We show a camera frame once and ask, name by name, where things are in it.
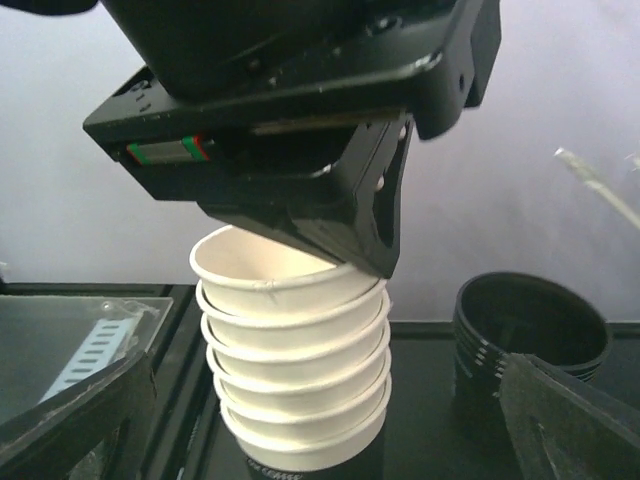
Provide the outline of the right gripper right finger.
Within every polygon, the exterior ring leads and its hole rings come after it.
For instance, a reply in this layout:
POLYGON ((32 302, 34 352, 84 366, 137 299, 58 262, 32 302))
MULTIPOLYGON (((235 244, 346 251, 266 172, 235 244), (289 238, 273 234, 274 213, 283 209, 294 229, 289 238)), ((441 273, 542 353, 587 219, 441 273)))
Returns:
POLYGON ((525 479, 637 479, 639 411, 533 355, 510 354, 499 401, 525 479))

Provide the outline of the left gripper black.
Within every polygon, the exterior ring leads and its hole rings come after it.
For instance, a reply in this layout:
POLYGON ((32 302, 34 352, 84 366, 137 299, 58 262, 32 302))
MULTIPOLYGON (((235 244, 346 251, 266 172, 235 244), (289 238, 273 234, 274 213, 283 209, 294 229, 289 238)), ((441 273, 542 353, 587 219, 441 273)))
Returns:
POLYGON ((481 104, 500 43, 496 1, 418 3, 202 104, 141 71, 84 128, 155 199, 390 278, 411 134, 481 104))

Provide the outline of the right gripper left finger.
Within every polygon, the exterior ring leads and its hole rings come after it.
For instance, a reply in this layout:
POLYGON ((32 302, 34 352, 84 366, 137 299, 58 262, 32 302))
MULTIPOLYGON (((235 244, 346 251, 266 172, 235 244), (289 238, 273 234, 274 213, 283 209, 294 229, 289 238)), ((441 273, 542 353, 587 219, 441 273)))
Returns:
POLYGON ((104 479, 134 479, 155 404, 152 364, 130 354, 1 425, 3 479, 63 479, 107 441, 104 479))

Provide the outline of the stack of paper cups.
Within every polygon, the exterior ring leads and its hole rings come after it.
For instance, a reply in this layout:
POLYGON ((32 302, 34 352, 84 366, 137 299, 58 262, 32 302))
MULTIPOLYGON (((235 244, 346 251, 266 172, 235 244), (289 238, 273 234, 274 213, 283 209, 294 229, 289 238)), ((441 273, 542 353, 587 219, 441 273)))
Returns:
POLYGON ((189 255, 220 415, 253 479, 379 479, 385 281, 234 226, 189 255))

